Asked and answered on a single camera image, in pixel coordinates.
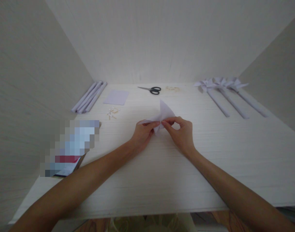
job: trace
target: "rolled paper tube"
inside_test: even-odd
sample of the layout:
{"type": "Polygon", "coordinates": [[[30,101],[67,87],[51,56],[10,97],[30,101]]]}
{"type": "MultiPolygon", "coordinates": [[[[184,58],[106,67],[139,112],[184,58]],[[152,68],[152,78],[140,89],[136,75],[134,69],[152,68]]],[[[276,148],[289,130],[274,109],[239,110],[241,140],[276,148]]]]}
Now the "rolled paper tube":
{"type": "Polygon", "coordinates": [[[95,88],[87,95],[87,97],[84,99],[84,101],[81,103],[81,105],[78,107],[77,111],[81,111],[82,108],[84,107],[84,105],[86,104],[86,102],[90,99],[91,96],[93,96],[95,94],[95,92],[99,89],[99,87],[101,86],[102,81],[99,81],[97,83],[97,85],[95,86],[95,88]]]}
{"type": "Polygon", "coordinates": [[[76,105],[71,109],[72,112],[76,112],[76,110],[79,108],[81,103],[85,100],[87,95],[94,89],[94,87],[97,85],[97,82],[93,83],[90,88],[87,90],[87,92],[81,97],[81,99],[76,103],[76,105]]]}
{"type": "Polygon", "coordinates": [[[93,95],[90,96],[90,98],[86,101],[86,103],[83,106],[81,106],[81,108],[78,109],[78,111],[77,111],[78,114],[84,113],[84,110],[86,109],[86,107],[88,106],[88,104],[92,101],[92,99],[94,98],[94,96],[99,92],[99,90],[100,90],[100,88],[97,89],[97,91],[93,95]]]}
{"type": "Polygon", "coordinates": [[[239,91],[236,92],[243,100],[245,100],[250,106],[252,106],[258,113],[260,113],[263,117],[267,118],[268,116],[260,109],[257,105],[250,102],[245,96],[243,96],[239,91]]]}
{"type": "Polygon", "coordinates": [[[215,102],[215,104],[219,107],[219,109],[223,112],[223,114],[226,117],[229,117],[229,113],[221,106],[221,104],[216,100],[216,98],[214,97],[214,95],[211,93],[210,89],[207,89],[207,93],[209,94],[209,96],[212,98],[212,100],[215,102]]]}
{"type": "Polygon", "coordinates": [[[96,95],[93,97],[92,101],[88,104],[88,106],[86,107],[86,109],[83,111],[83,113],[89,112],[90,109],[93,107],[93,105],[95,104],[95,102],[97,101],[98,97],[100,96],[100,94],[102,93],[102,91],[104,90],[104,88],[106,87],[107,83],[104,82],[102,84],[102,86],[99,88],[99,91],[96,93],[96,95]]]}
{"type": "Polygon", "coordinates": [[[244,112],[242,112],[240,110],[240,108],[230,99],[230,97],[227,95],[227,93],[225,92],[225,90],[223,90],[223,88],[217,88],[222,94],[223,96],[227,99],[227,101],[230,102],[230,104],[238,111],[238,113],[244,118],[244,119],[249,119],[250,117],[247,116],[244,112]]]}

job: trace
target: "paper pinwheel on stick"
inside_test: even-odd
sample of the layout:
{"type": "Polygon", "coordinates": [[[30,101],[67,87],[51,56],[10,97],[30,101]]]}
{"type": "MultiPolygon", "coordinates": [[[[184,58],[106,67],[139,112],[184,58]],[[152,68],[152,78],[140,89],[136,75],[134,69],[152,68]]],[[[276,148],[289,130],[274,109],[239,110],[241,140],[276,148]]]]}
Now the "paper pinwheel on stick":
{"type": "Polygon", "coordinates": [[[225,110],[221,104],[216,100],[216,98],[214,97],[214,95],[211,93],[211,89],[214,89],[216,88],[216,84],[213,83],[213,80],[212,78],[208,79],[208,80],[204,80],[204,81],[199,81],[199,82],[196,82],[194,84],[194,86],[200,86],[203,90],[203,92],[206,92],[209,94],[209,96],[212,98],[212,100],[215,102],[215,104],[220,108],[220,110],[224,113],[224,115],[226,117],[229,117],[229,113],[227,112],[227,110],[225,110]]]}
{"type": "Polygon", "coordinates": [[[268,117],[258,106],[254,105],[249,99],[243,96],[239,92],[239,88],[247,86],[248,83],[242,84],[241,81],[237,77],[228,78],[224,86],[228,89],[235,91],[244,101],[246,101],[250,106],[252,106],[258,113],[260,113],[263,117],[268,117]]]}
{"type": "MultiPolygon", "coordinates": [[[[149,119],[143,120],[139,124],[149,123],[154,121],[163,121],[166,118],[175,117],[174,112],[166,105],[162,100],[160,100],[160,114],[155,115],[149,119]]],[[[164,126],[160,124],[159,126],[154,128],[154,132],[156,136],[160,135],[160,130],[163,129],[164,126]]]]}
{"type": "Polygon", "coordinates": [[[227,95],[225,92],[226,89],[226,80],[224,77],[215,77],[215,84],[216,88],[222,93],[222,95],[227,99],[227,101],[230,102],[230,104],[238,111],[238,113],[244,118],[244,119],[249,119],[250,117],[247,116],[237,105],[235,102],[232,101],[232,99],[227,95]]]}

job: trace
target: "square paper sheet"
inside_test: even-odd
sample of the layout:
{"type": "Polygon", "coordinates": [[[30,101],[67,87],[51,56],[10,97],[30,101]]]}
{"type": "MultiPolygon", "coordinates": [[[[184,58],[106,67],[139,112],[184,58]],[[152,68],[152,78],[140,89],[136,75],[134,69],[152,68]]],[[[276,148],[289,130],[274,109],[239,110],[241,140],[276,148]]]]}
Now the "square paper sheet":
{"type": "Polygon", "coordinates": [[[129,92],[122,90],[111,90],[103,103],[112,105],[124,105],[129,92]]]}

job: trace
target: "right hand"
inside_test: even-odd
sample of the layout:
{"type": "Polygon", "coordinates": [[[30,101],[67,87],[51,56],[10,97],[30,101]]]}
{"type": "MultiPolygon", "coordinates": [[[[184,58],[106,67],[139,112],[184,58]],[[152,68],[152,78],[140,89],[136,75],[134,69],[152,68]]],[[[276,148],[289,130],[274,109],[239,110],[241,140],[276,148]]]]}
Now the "right hand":
{"type": "Polygon", "coordinates": [[[193,142],[193,124],[190,121],[184,120],[181,117],[167,118],[161,122],[172,137],[175,145],[179,150],[188,156],[196,151],[193,142]],[[176,130],[172,127],[174,123],[180,125],[180,129],[176,130]]]}

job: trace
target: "white table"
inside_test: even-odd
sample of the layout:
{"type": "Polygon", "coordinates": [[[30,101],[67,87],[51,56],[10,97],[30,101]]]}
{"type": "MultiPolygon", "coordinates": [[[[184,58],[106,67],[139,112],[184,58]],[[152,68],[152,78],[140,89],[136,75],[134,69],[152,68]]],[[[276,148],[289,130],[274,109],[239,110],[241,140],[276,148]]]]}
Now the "white table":
{"type": "MultiPolygon", "coordinates": [[[[234,93],[230,97],[250,116],[244,120],[214,91],[230,117],[226,118],[211,98],[192,83],[140,84],[159,86],[160,95],[133,84],[108,85],[87,114],[77,120],[100,120],[99,142],[82,165],[126,142],[139,120],[159,113],[162,99],[177,116],[193,122],[196,148],[210,161],[237,178],[274,206],[295,205],[295,132],[262,107],[262,117],[234,93]],[[178,87],[171,91],[166,86],[178,87]],[[113,105],[103,104],[111,89],[129,91],[116,118],[107,116],[113,105]]],[[[37,199],[60,180],[39,177],[14,215],[14,223],[37,199]]],[[[104,218],[172,212],[226,209],[226,205],[194,166],[175,148],[164,129],[147,148],[113,174],[67,218],[104,218]]]]}

